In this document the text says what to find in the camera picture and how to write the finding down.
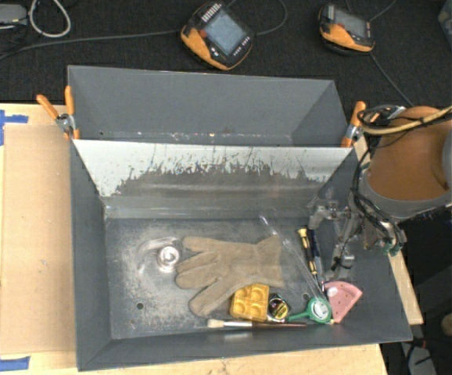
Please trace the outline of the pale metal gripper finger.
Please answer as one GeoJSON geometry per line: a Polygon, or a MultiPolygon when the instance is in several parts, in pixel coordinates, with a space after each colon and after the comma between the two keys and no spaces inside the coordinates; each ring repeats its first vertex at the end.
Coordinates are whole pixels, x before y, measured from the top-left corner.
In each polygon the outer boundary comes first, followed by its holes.
{"type": "Polygon", "coordinates": [[[354,260],[355,256],[350,253],[334,254],[330,268],[325,272],[325,279],[327,281],[348,280],[354,260]]]}
{"type": "Polygon", "coordinates": [[[310,230],[316,230],[319,228],[323,220],[335,220],[338,216],[338,203],[327,202],[324,205],[315,205],[312,208],[308,228],[310,230]]]}

